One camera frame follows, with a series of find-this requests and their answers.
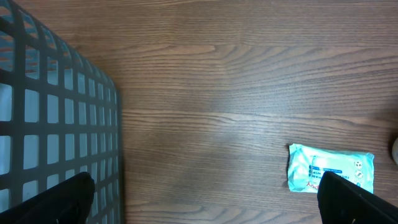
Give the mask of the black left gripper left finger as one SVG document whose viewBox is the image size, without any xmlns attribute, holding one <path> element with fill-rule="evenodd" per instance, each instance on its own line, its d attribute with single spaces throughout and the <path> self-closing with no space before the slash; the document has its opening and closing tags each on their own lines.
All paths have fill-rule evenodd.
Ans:
<svg viewBox="0 0 398 224">
<path fill-rule="evenodd" d="M 1 224 L 86 223 L 95 193 L 88 172 L 81 172 L 60 184 L 1 213 Z"/>
</svg>

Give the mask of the green lid plastic jar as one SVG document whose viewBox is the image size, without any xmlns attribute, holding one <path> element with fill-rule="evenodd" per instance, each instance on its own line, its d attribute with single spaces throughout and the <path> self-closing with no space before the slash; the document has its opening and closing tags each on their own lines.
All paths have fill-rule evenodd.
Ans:
<svg viewBox="0 0 398 224">
<path fill-rule="evenodd" d="M 391 155 L 394 162 L 398 165 L 398 138 L 394 141 L 391 149 Z"/>
</svg>

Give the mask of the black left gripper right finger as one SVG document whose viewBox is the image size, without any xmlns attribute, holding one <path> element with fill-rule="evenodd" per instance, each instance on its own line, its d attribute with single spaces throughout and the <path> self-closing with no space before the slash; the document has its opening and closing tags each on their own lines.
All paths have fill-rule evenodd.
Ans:
<svg viewBox="0 0 398 224">
<path fill-rule="evenodd" d="M 334 172 L 324 173 L 317 199 L 323 224 L 397 224 L 397 207 Z"/>
</svg>

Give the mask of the teal wet wipes pack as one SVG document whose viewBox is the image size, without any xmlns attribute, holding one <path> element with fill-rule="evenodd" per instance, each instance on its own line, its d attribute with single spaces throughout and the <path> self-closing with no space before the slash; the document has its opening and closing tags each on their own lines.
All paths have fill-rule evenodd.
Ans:
<svg viewBox="0 0 398 224">
<path fill-rule="evenodd" d="M 325 172 L 333 172 L 374 192 L 374 155 L 369 152 L 332 151 L 301 144 L 289 146 L 288 186 L 292 192 L 316 193 Z"/>
</svg>

